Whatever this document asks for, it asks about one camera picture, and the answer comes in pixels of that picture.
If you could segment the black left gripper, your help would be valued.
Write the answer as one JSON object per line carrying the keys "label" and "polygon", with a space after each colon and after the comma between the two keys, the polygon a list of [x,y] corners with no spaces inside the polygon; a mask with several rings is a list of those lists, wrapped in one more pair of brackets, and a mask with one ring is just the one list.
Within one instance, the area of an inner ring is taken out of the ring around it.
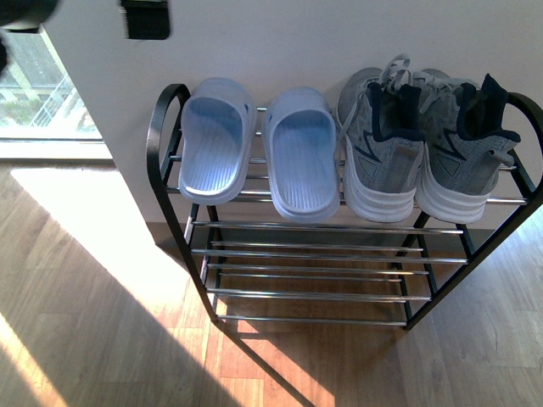
{"label": "black left gripper", "polygon": [[[1,0],[1,28],[35,34],[57,6],[57,0]],[[120,7],[129,39],[162,41],[170,36],[168,1],[120,0]]]}

